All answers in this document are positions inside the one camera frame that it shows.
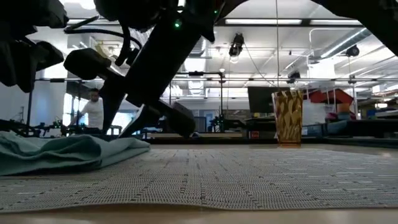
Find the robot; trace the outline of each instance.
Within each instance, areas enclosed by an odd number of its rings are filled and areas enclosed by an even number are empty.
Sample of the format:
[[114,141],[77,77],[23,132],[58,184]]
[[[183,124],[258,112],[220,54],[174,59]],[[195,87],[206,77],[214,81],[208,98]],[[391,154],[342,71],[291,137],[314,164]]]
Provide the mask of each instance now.
[[[118,35],[124,38],[124,42],[115,64],[120,66],[126,62],[130,65],[125,77],[109,69],[111,61],[93,49],[74,50],[64,62],[68,71],[84,80],[96,77],[105,80],[100,91],[104,102],[104,132],[111,126],[127,95],[128,102],[140,107],[140,110],[137,118],[120,135],[121,138],[130,136],[147,124],[156,123],[162,116],[167,117],[170,127],[176,133],[188,138],[195,130],[190,110],[178,103],[168,105],[159,98],[200,37],[214,42],[214,25],[246,1],[248,0],[186,0],[184,6],[178,7],[178,0],[95,0],[101,16],[120,23],[123,30],[120,34],[83,27],[99,19],[99,16],[67,27],[68,17],[58,0],[20,0],[19,5],[24,7],[13,7],[19,12],[5,13],[0,21],[1,27],[6,30],[0,39],[0,63],[2,68],[6,68],[0,82],[7,86],[19,85],[25,92],[30,92],[34,88],[36,71],[64,61],[61,52],[55,47],[45,42],[33,43],[25,37],[35,32],[35,26],[65,28],[66,34],[102,32]],[[312,1],[338,16],[359,20],[398,54],[398,39],[395,38],[398,36],[398,22],[395,20],[398,4],[395,1]],[[375,13],[381,19],[375,19]],[[23,21],[17,16],[20,14],[30,19]],[[153,31],[145,45],[133,39],[129,33],[129,29],[146,31],[150,28]],[[135,49],[131,49],[131,41],[137,45]],[[28,57],[18,57],[20,54],[16,52],[26,52]],[[29,65],[29,72],[19,70],[22,65]]]

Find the teal cloth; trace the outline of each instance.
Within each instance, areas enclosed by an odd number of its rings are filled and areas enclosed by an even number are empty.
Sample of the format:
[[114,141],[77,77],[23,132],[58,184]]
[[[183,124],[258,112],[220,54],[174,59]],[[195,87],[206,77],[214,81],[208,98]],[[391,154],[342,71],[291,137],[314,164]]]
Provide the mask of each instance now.
[[0,176],[39,170],[89,171],[149,151],[135,138],[111,142],[88,135],[59,139],[21,138],[0,131]]

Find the computer monitor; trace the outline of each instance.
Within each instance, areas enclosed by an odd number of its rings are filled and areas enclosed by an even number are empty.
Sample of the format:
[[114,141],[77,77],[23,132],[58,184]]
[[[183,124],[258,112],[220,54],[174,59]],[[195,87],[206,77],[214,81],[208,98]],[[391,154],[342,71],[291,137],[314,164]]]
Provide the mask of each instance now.
[[278,91],[290,90],[289,87],[249,86],[249,106],[252,113],[273,113],[272,94]]

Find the person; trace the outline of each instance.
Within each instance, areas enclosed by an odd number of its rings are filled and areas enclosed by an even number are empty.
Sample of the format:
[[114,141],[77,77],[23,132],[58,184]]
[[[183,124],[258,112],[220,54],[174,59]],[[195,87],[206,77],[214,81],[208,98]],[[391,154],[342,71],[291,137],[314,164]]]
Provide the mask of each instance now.
[[87,134],[100,134],[103,128],[104,122],[104,108],[102,100],[100,100],[99,89],[93,88],[90,90],[90,100],[86,106],[82,109],[78,116],[75,116],[70,125],[76,124],[76,122],[85,114],[88,115],[88,130],[90,133]]

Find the gray mat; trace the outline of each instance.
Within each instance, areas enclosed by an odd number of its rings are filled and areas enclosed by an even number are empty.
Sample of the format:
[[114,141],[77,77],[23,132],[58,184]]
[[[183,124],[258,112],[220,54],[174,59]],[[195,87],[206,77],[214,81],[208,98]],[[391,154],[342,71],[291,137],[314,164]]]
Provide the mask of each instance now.
[[0,212],[120,203],[396,208],[397,168],[395,158],[320,149],[152,150],[96,172],[0,177]]

